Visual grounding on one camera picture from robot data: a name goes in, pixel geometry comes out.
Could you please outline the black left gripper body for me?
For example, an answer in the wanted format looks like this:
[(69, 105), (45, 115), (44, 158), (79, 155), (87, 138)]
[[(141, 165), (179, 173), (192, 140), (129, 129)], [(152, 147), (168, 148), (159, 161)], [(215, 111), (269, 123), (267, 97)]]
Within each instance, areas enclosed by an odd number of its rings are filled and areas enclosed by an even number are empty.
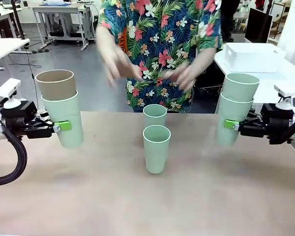
[(33, 101), (23, 100), (18, 107), (0, 108), (1, 120), (6, 129), (14, 136), (27, 136), (37, 139), (37, 132), (32, 130), (32, 121), (35, 119), (37, 108)]

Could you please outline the person's right hand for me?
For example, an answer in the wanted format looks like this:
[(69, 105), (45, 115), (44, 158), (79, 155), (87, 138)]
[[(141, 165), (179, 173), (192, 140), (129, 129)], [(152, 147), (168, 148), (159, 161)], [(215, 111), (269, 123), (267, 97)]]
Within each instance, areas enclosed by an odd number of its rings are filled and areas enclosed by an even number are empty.
[(116, 86), (117, 80), (132, 77), (142, 80), (139, 66), (134, 65), (119, 46), (104, 51), (102, 56), (107, 78), (111, 86)]

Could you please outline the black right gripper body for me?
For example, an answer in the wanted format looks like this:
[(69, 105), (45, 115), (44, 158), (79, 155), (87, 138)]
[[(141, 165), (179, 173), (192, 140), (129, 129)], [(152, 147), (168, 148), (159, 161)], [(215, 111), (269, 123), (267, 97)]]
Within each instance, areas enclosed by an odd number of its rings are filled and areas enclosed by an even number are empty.
[(282, 144), (290, 139), (285, 133), (293, 120), (292, 110), (281, 110), (274, 103), (265, 103), (261, 108), (261, 116), (270, 144)]

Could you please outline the person's left hand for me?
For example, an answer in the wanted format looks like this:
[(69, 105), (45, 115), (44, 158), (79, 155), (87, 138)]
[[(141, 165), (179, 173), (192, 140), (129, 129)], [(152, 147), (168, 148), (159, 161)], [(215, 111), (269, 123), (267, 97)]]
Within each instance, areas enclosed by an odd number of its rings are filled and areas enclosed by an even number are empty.
[(171, 80), (173, 83), (178, 84), (180, 90), (187, 91), (194, 86), (196, 78), (201, 72), (202, 69), (199, 66), (185, 61), (176, 69), (166, 71), (162, 78)]

